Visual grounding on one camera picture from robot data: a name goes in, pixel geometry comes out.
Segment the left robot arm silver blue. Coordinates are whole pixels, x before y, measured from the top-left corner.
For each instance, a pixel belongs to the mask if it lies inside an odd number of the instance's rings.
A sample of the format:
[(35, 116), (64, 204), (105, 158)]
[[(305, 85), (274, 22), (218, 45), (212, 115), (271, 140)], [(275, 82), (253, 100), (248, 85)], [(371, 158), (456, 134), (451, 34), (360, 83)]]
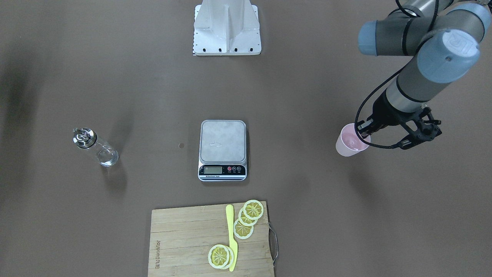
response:
[(365, 23), (358, 34), (359, 51), (374, 56), (409, 56), (411, 60), (374, 102), (367, 121), (358, 124), (363, 137), (386, 126), (423, 117), (425, 105), (478, 61), (480, 42), (491, 25), (490, 11), (463, 2), (447, 14), (452, 0), (411, 0), (405, 12)]

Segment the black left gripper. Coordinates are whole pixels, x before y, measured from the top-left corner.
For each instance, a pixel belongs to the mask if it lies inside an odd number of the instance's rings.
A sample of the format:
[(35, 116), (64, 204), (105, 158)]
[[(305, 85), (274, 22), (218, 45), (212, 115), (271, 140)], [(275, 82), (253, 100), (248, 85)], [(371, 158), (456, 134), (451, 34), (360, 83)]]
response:
[(387, 126), (399, 126), (400, 110), (392, 106), (388, 99), (387, 89), (376, 99), (372, 106), (372, 114), (367, 121), (356, 122), (356, 132), (361, 136), (369, 136)]

